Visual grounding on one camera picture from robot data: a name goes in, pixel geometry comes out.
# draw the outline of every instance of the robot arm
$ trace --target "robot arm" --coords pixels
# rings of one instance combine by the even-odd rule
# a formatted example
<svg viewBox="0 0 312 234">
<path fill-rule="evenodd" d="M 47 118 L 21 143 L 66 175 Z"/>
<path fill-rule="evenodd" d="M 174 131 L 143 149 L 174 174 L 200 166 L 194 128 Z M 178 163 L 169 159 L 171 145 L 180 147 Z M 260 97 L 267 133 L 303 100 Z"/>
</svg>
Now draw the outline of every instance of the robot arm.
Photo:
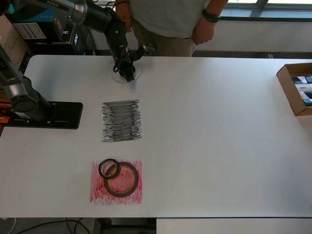
<svg viewBox="0 0 312 234">
<path fill-rule="evenodd" d="M 0 0 L 0 2 L 5 2 L 6 5 L 10 3 L 9 0 Z M 14 13 L 17 17 L 29 15 L 29 8 L 27 8 L 29 5 L 25 3 L 30 3 L 42 7 L 42 9 L 38 7 L 35 9 L 37 14 L 44 9 L 61 11 L 71 16 L 77 24 L 104 33 L 115 61 L 114 72 L 119 72 L 128 82 L 134 80 L 134 59 L 128 47 L 126 28 L 111 8 L 102 8 L 89 0 L 13 0 L 13 3 L 20 7 Z M 0 9 L 0 15 L 4 14 L 7 7 L 3 9 Z M 135 59 L 139 59 L 144 52 L 143 47 L 139 48 Z M 11 100 L 12 110 L 20 117 L 29 119 L 27 122 L 32 120 L 50 122 L 51 116 L 57 116 L 55 107 L 33 89 L 30 79 L 17 71 L 2 46 L 0 46 L 0 84 Z"/>
<path fill-rule="evenodd" d="M 128 47 L 126 28 L 113 9 L 102 8 L 91 0 L 26 0 L 26 2 L 62 12 L 69 15 L 73 22 L 104 33 L 115 61 L 114 72 L 119 72 L 128 82 L 134 80 L 134 59 Z M 139 50 L 138 58 L 145 52 L 142 48 Z"/>
</svg>

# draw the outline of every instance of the white table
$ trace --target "white table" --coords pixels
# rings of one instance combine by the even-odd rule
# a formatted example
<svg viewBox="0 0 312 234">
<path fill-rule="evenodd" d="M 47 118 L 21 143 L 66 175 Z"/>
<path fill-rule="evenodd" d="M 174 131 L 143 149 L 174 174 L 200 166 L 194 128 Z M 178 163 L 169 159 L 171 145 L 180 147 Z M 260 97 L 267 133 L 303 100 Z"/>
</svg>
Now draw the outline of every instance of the white table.
<svg viewBox="0 0 312 234">
<path fill-rule="evenodd" d="M 183 218 L 157 219 L 157 234 L 311 234 L 312 219 Z"/>
<path fill-rule="evenodd" d="M 292 59 L 141 59 L 117 83 L 111 57 L 35 56 L 47 100 L 82 102 L 78 130 L 5 128 L 0 217 L 312 216 L 312 117 L 276 78 Z M 143 139 L 101 142 L 101 103 L 140 100 Z M 91 163 L 140 158 L 143 204 L 89 203 Z"/>
</svg>

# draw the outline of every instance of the black watch strap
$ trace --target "black watch strap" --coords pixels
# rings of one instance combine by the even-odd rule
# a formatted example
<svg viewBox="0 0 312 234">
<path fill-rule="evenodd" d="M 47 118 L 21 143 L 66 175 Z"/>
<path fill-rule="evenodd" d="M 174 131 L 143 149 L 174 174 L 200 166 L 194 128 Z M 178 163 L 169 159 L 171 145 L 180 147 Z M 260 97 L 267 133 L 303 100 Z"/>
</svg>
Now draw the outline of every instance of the black watch strap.
<svg viewBox="0 0 312 234">
<path fill-rule="evenodd" d="M 206 19 L 206 21 L 211 23 L 217 23 L 220 19 L 218 16 L 207 13 L 206 10 L 203 10 L 203 17 Z"/>
</svg>

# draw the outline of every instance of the gray t-shirt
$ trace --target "gray t-shirt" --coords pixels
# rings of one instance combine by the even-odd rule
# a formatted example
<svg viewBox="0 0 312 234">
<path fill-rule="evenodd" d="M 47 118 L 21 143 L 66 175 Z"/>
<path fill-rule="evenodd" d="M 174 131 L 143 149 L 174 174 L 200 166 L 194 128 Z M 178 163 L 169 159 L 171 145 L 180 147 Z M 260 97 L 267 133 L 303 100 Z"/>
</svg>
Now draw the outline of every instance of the gray t-shirt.
<svg viewBox="0 0 312 234">
<path fill-rule="evenodd" d="M 131 16 L 147 30 L 165 36 L 189 38 L 207 6 L 207 0 L 129 0 Z"/>
</svg>

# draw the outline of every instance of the black mounting plate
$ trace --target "black mounting plate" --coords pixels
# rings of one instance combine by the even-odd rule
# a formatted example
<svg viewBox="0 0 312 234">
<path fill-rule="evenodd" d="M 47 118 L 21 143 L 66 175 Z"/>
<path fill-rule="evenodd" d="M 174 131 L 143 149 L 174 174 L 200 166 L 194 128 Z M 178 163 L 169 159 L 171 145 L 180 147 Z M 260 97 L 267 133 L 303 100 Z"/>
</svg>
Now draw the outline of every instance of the black mounting plate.
<svg viewBox="0 0 312 234">
<path fill-rule="evenodd" d="M 53 115 L 45 122 L 21 118 L 10 113 L 9 123 L 5 127 L 77 129 L 79 127 L 83 104 L 80 102 L 50 101 Z"/>
</svg>

